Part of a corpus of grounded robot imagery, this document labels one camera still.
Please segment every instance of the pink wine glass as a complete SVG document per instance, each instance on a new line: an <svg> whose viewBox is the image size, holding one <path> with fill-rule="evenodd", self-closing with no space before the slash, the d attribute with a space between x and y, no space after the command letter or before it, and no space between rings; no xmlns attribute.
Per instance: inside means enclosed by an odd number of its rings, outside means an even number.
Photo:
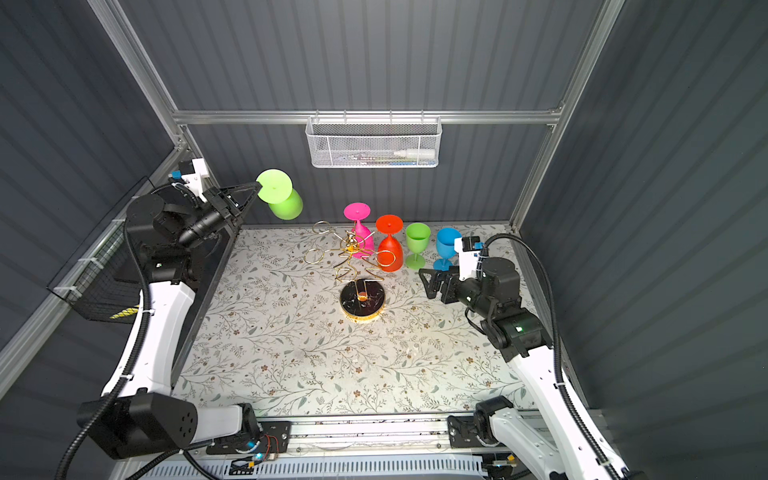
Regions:
<svg viewBox="0 0 768 480"><path fill-rule="evenodd" d="M362 241L362 248L373 252L373 235L371 230L365 225L360 223L361 220L365 220L371 214L371 207L360 202L356 204L349 204L344 209L344 217L349 218L355 222L355 235L357 235L359 241ZM353 255L355 258L367 257L370 253L358 252Z"/></svg>

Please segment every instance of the metal rail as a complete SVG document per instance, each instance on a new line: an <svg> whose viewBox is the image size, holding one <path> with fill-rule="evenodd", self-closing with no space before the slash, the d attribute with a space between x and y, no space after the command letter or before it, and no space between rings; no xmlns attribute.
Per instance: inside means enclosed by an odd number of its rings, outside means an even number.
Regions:
<svg viewBox="0 0 768 480"><path fill-rule="evenodd" d="M563 97L560 121L553 127L551 134L548 135L545 141L545 145L536 158L531 173L525 181L518 202L512 212L512 216L509 219L514 232L520 231L523 220L528 215L528 210L531 208L536 192L541 186L541 181L547 173L549 164L552 162L552 158L560 146L565 129L568 128L568 124L587 86L587 82L592 75L594 66L598 62L600 53L603 51L605 42L608 40L608 36L623 6L624 0L604 0L603 2L598 18L594 23L587 44L571 78L571 83L568 85L568 89Z"/></svg>
<svg viewBox="0 0 768 480"><path fill-rule="evenodd" d="M120 2L88 0L88 4L128 66L128 70L136 79L141 91L144 92L144 96L147 97L147 101L160 119L168 136L176 144L184 136L183 131L171 116L171 112L177 110L176 104L165 88L160 74L149 60L149 55L144 50L136 31L131 27Z"/></svg>
<svg viewBox="0 0 768 480"><path fill-rule="evenodd" d="M437 121L443 124L545 124L560 121L560 112L532 111L237 111L182 110L172 114L182 125L262 124L300 125L309 118L338 123L414 123Z"/></svg>
<svg viewBox="0 0 768 480"><path fill-rule="evenodd" d="M602 411L588 410L595 425L611 442ZM546 422L538 410L519 410L521 418L539 432L548 442L554 442ZM288 449L285 458L354 458L367 455L392 457L393 455L485 454L509 452L504 446L454 449L451 447L446 419L449 415L469 415L470 412L447 413L395 413L368 415L316 415L298 417L261 418L262 422L291 422ZM205 462L229 462L242 454L207 455L204 449L192 451L193 456ZM118 462L110 480L122 480L139 469L154 455L130 458Z"/></svg>

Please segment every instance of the green wine glass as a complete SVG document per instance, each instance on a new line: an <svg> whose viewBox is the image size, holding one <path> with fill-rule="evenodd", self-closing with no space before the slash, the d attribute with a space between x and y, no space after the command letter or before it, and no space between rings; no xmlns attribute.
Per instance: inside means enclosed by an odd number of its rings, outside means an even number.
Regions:
<svg viewBox="0 0 768 480"><path fill-rule="evenodd" d="M413 253L406 258L406 266L411 270L418 270L424 268L426 260L419 255L421 252L427 249L429 245L429 235L432 231L429 226L423 223L411 223L406 228L406 244L408 250Z"/></svg>

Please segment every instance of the wine glass base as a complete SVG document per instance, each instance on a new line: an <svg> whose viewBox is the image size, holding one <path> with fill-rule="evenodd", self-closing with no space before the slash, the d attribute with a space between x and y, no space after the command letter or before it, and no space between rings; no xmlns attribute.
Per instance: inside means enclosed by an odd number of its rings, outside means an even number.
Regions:
<svg viewBox="0 0 768 480"><path fill-rule="evenodd" d="M442 270L443 272L447 272L449 268L453 266L453 263L451 263L451 260L447 260L445 258L441 258L440 260L435 262L435 265L432 266L435 270Z"/></svg>
<svg viewBox="0 0 768 480"><path fill-rule="evenodd" d="M421 255L417 253L411 253L406 257L406 266L411 270L418 270L424 268L427 261Z"/></svg>

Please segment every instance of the gray corrugated wall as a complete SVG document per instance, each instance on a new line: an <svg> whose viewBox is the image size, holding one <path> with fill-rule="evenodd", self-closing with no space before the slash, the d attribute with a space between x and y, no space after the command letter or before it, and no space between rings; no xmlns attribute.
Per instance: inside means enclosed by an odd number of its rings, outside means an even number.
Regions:
<svg viewBox="0 0 768 480"><path fill-rule="evenodd" d="M85 0L0 2L0 71L4 346L173 145ZM77 432L77 404L98 397L126 337L125 326L65 319L0 401L0 477L52 477ZM70 478L108 473L111 461L88 442Z"/></svg>
<svg viewBox="0 0 768 480"><path fill-rule="evenodd" d="M625 6L523 226L651 478L768 477L768 3Z"/></svg>
<svg viewBox="0 0 768 480"><path fill-rule="evenodd" d="M546 134L544 125L446 125L437 168L337 169L311 166L304 127L195 125L222 184L279 168L304 199L294 223L348 221L344 207L371 206L369 223L388 213L417 220L504 220ZM285 223L259 202L247 223Z"/></svg>
<svg viewBox="0 0 768 480"><path fill-rule="evenodd" d="M556 108L600 5L123 2L178 107L208 111ZM313 223L345 221L342 210L353 201L370 204L372 220L386 213L406 220L506 220L545 127L446 126L435 170L389 172L316 169L299 127L193 126L192 132L222 183L285 168L306 205L294 223ZM283 223L258 211L249 221Z"/></svg>

